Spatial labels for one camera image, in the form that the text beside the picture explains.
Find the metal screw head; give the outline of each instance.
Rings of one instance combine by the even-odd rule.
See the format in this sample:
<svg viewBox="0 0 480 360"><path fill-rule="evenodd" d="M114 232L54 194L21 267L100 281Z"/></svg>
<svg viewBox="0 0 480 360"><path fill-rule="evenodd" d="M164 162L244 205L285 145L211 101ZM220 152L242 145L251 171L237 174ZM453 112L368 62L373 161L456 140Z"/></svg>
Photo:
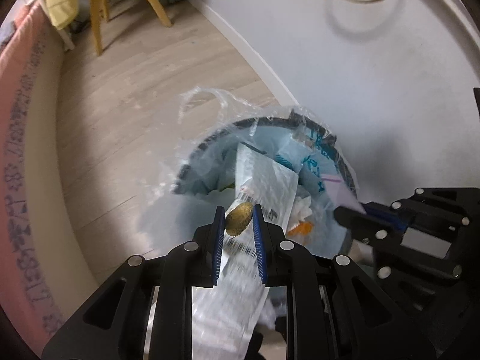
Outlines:
<svg viewBox="0 0 480 360"><path fill-rule="evenodd" d="M295 244L292 241L282 241L280 242L280 249L285 251L291 251L294 248Z"/></svg>
<svg viewBox="0 0 480 360"><path fill-rule="evenodd" d="M343 256L343 255L337 256L335 258L335 261L339 266L347 266L350 264L350 259L347 256Z"/></svg>
<svg viewBox="0 0 480 360"><path fill-rule="evenodd" d="M128 259L129 266L139 266L142 262L143 262L143 259L141 256L131 256Z"/></svg>
<svg viewBox="0 0 480 360"><path fill-rule="evenodd" d="M186 251L195 251L198 249L198 244L195 241L189 241L183 245L183 249Z"/></svg>
<svg viewBox="0 0 480 360"><path fill-rule="evenodd" d="M456 265L455 268L453 268L453 277L457 278L462 274L462 266L461 265Z"/></svg>
<svg viewBox="0 0 480 360"><path fill-rule="evenodd" d="M383 266L377 272L377 276L379 279L386 279L392 273L392 268L389 266Z"/></svg>
<svg viewBox="0 0 480 360"><path fill-rule="evenodd" d="M386 232L386 230L379 230L378 232L375 233L375 238L384 239L387 235L388 233Z"/></svg>

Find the plastic bag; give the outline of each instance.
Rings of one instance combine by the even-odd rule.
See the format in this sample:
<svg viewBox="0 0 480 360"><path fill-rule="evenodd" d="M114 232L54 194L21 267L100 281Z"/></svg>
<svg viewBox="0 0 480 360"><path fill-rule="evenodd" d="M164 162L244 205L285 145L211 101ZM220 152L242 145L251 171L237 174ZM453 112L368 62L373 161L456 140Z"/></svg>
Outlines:
<svg viewBox="0 0 480 360"><path fill-rule="evenodd" d="M272 159L238 144L236 198L227 214L243 202L260 204L265 219L287 227L298 176ZM252 221L236 237L225 233L222 267L214 288L194 288L192 343L195 359L241 360L265 307L268 289L261 283Z"/></svg>
<svg viewBox="0 0 480 360"><path fill-rule="evenodd" d="M326 190L323 173L339 176L355 200L355 176L336 145L335 135L305 108L260 108L224 90L194 88L162 104L159 112L163 120L177 120L178 130L172 131L171 125L153 122L150 161L146 164L145 178L140 180L145 187L148 207L141 219L141 229L155 251L153 255L166 255L179 243L191 239L196 227L212 222L217 204L224 207L231 204L235 180L233 164L239 143L255 148L270 159L282 157L290 163L299 179L311 186L305 189L311 195L311 217L316 216L318 223L333 220L333 213L330 218L328 210L320 209L326 206L322 199L328 199L325 193L319 193ZM318 152L327 155L318 157ZM328 162L323 164L322 157ZM321 172L317 171L318 164L323 164ZM328 225L324 230L323 235L328 233ZM348 242L344 231L328 236L340 243ZM258 299L263 299L265 288L258 289ZM199 291L198 296L209 296L207 292ZM256 323L262 306L262 301L253 302L252 312L257 317L241 322L239 330L249 332L253 329L252 324ZM214 352L202 352L199 342L200 345L205 342L198 337L206 338L208 325L218 324L216 312L218 308L212 303L210 312L195 325L195 358L228 358L232 351L238 350L239 340L244 343L248 337L247 334L226 340L221 345L215 344L212 338Z"/></svg>

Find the coin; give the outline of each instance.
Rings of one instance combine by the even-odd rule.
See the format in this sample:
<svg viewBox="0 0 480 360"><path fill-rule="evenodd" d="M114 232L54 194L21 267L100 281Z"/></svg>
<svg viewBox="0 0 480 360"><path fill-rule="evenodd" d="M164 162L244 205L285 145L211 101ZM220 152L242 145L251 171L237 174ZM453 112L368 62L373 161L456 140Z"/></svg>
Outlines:
<svg viewBox="0 0 480 360"><path fill-rule="evenodd" d="M240 235L251 221L254 206L250 202L243 202L236 206L225 218L225 231L229 236Z"/></svg>

